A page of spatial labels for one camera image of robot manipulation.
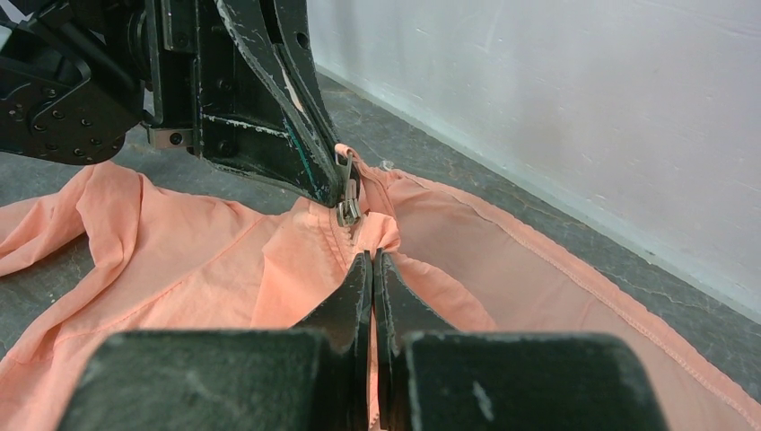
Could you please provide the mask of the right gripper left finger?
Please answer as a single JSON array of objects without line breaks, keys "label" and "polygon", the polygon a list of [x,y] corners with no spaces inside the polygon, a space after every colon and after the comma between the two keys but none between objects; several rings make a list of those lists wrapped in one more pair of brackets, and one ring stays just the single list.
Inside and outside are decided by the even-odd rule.
[{"label": "right gripper left finger", "polygon": [[287,330],[138,330],[89,359],[62,430],[364,430],[372,258]]}]

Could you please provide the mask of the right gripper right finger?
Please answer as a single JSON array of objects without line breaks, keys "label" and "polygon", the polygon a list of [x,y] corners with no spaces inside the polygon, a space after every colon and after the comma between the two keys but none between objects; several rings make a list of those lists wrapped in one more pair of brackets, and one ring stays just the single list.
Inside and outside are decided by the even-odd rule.
[{"label": "right gripper right finger", "polygon": [[642,363],[602,333],[456,330],[373,263],[380,426],[386,430],[664,430]]}]

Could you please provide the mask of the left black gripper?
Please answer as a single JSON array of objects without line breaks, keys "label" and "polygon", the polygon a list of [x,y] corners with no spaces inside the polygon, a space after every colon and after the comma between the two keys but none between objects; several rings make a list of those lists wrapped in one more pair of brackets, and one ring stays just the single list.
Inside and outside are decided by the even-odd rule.
[{"label": "left black gripper", "polygon": [[[74,19],[151,94],[156,148],[324,207],[344,191],[339,143],[311,53],[304,1],[73,1]],[[193,102],[197,88],[196,110]]]}]

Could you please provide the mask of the silver zipper pull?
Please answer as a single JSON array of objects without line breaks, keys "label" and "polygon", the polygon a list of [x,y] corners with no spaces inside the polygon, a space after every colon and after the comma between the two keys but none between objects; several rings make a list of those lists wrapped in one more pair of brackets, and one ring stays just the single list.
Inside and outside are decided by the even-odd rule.
[{"label": "silver zipper pull", "polygon": [[336,153],[336,163],[343,178],[344,191],[337,203],[337,221],[342,227],[353,226],[362,217],[360,208],[360,174],[354,164],[351,150],[343,154]]}]

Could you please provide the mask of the salmon pink zip jacket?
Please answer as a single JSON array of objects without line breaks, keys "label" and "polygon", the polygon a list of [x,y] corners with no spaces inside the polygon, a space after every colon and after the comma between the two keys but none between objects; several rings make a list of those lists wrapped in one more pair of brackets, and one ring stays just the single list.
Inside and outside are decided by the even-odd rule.
[{"label": "salmon pink zip jacket", "polygon": [[[138,330],[287,330],[386,252],[411,290],[464,332],[602,333],[636,354],[664,430],[757,430],[760,405],[665,321],[515,216],[467,192],[366,165],[352,227],[301,198],[280,215],[153,185],[113,163],[3,207],[1,272],[86,235],[93,269],[1,362],[1,427],[53,430],[110,336]],[[369,419],[380,424],[372,288]]]}]

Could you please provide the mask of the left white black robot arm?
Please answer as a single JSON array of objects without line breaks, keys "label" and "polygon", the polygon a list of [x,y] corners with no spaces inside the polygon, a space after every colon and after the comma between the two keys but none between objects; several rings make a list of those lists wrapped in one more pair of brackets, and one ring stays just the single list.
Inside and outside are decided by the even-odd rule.
[{"label": "left white black robot arm", "polygon": [[347,211],[359,176],[320,92],[303,1],[26,1],[1,15],[1,149],[114,157],[142,126],[216,169]]}]

